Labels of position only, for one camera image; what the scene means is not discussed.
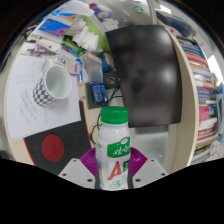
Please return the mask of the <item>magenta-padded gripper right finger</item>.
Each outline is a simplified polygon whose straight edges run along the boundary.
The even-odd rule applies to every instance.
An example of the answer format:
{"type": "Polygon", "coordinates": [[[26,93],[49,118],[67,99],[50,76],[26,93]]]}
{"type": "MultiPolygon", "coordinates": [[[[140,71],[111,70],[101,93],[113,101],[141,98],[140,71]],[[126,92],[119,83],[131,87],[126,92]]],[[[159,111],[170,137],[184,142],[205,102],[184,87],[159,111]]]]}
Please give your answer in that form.
{"type": "Polygon", "coordinates": [[[156,159],[148,159],[137,149],[131,148],[128,171],[129,189],[141,188],[167,175],[168,173],[156,159]]]}

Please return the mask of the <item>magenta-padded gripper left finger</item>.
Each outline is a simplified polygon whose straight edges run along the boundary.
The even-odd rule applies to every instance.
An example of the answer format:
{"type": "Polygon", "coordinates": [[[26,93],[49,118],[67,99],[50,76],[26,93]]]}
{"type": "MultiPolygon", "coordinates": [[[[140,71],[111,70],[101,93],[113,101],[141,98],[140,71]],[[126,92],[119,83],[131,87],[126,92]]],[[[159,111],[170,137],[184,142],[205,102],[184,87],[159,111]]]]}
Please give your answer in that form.
{"type": "Polygon", "coordinates": [[[72,158],[60,172],[59,177],[78,186],[94,189],[98,166],[95,158],[95,149],[86,152],[80,159],[72,158]]]}

